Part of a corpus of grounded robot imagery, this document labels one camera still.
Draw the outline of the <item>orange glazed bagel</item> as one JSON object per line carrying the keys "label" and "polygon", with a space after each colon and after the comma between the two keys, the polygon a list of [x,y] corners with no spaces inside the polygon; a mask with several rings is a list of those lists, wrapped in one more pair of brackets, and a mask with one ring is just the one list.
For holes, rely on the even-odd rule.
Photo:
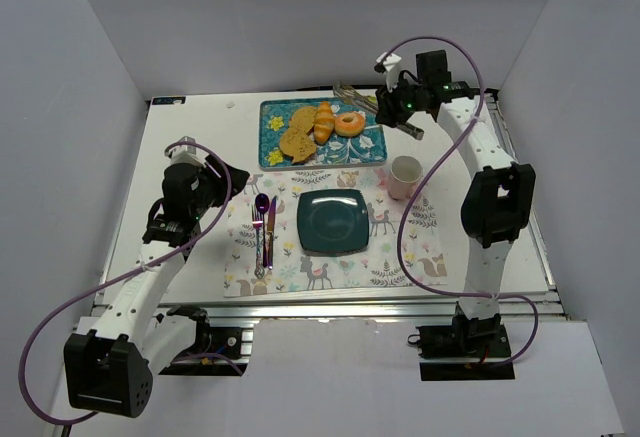
{"label": "orange glazed bagel", "polygon": [[338,136],[352,138],[363,132],[366,118],[359,112],[346,112],[335,117],[334,131]]}

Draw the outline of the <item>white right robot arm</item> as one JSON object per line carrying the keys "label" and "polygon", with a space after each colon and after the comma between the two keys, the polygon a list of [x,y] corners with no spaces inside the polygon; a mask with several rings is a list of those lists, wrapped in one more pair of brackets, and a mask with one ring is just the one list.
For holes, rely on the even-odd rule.
{"label": "white right robot arm", "polygon": [[484,117],[482,91],[453,80],[445,51],[417,55],[411,78],[394,53],[382,53],[375,69],[385,77],[376,91],[376,122],[421,139],[423,130],[409,120],[417,112],[430,114],[469,172],[461,207],[469,259],[458,312],[470,323],[494,324],[506,258],[529,222],[535,171],[504,150]]}

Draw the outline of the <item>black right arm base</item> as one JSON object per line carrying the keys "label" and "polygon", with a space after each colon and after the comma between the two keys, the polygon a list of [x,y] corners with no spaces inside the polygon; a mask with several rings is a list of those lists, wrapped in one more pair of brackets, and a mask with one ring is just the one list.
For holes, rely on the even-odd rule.
{"label": "black right arm base", "polygon": [[494,337],[462,344],[451,325],[421,326],[407,337],[419,355],[423,382],[507,381],[515,379],[511,346],[504,325]]}

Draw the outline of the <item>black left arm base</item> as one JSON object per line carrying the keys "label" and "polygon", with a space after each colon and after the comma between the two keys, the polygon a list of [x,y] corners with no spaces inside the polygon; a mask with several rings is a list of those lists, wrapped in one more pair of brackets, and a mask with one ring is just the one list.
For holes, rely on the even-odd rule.
{"label": "black left arm base", "polygon": [[234,376],[240,377],[247,364],[241,360],[247,355],[242,350],[248,342],[247,329],[212,324],[204,308],[180,305],[155,317],[157,328],[166,332],[177,324],[186,327],[188,339],[178,348],[171,362],[158,374],[167,376]]}

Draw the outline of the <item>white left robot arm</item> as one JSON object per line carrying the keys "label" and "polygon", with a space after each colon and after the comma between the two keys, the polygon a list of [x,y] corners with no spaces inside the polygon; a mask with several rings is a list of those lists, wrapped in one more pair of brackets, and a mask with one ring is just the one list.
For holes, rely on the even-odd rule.
{"label": "white left robot arm", "polygon": [[64,346],[69,403],[76,409],[137,417],[153,379],[180,355],[210,346],[206,312],[157,307],[202,235],[200,221],[211,208],[243,191],[250,175],[213,157],[188,157],[164,171],[162,196],[151,207],[137,260],[138,275],[126,279],[115,299],[84,334]]}

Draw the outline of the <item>striped orange bread roll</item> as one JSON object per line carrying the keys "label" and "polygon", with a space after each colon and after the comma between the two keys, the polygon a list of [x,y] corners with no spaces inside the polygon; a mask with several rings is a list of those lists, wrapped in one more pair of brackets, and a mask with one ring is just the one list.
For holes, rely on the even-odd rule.
{"label": "striped orange bread roll", "polygon": [[317,145],[324,145],[334,130],[335,116],[328,101],[321,102],[317,107],[315,124],[313,128],[314,139]]}

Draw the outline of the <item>brown bread slice rear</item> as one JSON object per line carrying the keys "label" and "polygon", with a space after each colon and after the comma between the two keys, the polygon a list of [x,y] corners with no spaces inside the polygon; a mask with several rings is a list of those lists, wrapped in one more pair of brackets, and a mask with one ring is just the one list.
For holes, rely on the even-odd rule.
{"label": "brown bread slice rear", "polygon": [[304,106],[297,109],[289,119],[289,127],[309,134],[314,127],[317,108]]}

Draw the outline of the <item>brown bread slice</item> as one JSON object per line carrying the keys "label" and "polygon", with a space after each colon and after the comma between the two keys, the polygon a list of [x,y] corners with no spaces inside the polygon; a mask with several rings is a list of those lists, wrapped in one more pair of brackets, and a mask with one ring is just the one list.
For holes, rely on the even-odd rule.
{"label": "brown bread slice", "polygon": [[279,148],[289,157],[293,164],[298,164],[312,157],[316,152],[316,144],[309,135],[297,127],[288,128],[280,138]]}
{"label": "brown bread slice", "polygon": [[317,108],[304,106],[297,109],[289,119],[289,127],[309,134],[314,127]]}

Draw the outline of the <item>iridescent purple spoon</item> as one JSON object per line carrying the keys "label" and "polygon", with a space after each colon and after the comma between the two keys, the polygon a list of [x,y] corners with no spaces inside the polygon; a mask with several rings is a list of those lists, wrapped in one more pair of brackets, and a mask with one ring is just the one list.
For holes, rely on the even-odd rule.
{"label": "iridescent purple spoon", "polygon": [[262,251],[262,264],[263,267],[267,266],[267,239],[266,239],[266,220],[265,220],[265,215],[269,210],[269,206],[270,206],[270,200],[269,197],[264,194],[264,193],[259,193],[256,197],[255,197],[255,207],[258,211],[259,216],[261,217],[262,220],[262,247],[263,247],[263,251]]}

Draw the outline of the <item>pink ceramic mug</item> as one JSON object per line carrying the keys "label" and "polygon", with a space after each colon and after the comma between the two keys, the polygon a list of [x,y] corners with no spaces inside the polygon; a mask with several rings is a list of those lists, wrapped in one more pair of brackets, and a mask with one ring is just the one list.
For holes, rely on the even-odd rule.
{"label": "pink ceramic mug", "polygon": [[387,190],[394,200],[405,200],[413,195],[422,177],[422,165],[414,157],[398,156],[391,163]]}

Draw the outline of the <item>teal floral serving tray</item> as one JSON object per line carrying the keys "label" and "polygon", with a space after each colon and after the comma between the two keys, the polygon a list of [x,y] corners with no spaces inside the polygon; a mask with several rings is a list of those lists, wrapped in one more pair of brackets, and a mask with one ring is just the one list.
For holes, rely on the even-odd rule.
{"label": "teal floral serving tray", "polygon": [[387,160],[375,116],[337,98],[269,100],[259,114],[263,170],[381,165]]}

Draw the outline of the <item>iridescent purple fork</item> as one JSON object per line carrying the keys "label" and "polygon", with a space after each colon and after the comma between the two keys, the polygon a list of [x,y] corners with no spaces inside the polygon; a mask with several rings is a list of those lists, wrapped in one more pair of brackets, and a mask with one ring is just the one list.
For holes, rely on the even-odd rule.
{"label": "iridescent purple fork", "polygon": [[264,267],[262,260],[262,238],[263,217],[256,206],[252,208],[252,226],[255,232],[255,270],[254,275],[258,279],[264,277]]}

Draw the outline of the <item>iridescent purple knife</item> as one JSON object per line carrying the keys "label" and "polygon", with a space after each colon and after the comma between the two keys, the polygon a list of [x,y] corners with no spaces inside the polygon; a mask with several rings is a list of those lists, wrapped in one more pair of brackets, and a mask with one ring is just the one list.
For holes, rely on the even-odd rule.
{"label": "iridescent purple knife", "polygon": [[273,268],[273,244],[274,244],[274,228],[276,219],[277,197],[271,199],[270,207],[267,214],[266,233],[264,237],[264,253],[263,265],[267,269]]}

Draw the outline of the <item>animal print placemat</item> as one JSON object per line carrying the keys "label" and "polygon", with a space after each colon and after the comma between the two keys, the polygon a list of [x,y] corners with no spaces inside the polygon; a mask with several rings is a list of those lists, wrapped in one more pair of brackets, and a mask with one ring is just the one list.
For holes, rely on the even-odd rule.
{"label": "animal print placemat", "polygon": [[[256,174],[227,209],[224,297],[445,284],[435,208],[420,196],[409,217],[387,191],[384,167]],[[275,202],[273,262],[256,269],[251,209]]]}

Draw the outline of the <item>black label left corner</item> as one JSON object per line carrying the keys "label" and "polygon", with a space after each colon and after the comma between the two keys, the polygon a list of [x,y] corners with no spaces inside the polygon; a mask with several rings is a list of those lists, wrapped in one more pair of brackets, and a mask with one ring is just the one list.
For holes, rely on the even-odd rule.
{"label": "black label left corner", "polygon": [[186,102],[185,96],[163,96],[163,97],[154,97],[151,100],[152,106],[162,106],[162,105],[183,105]]}

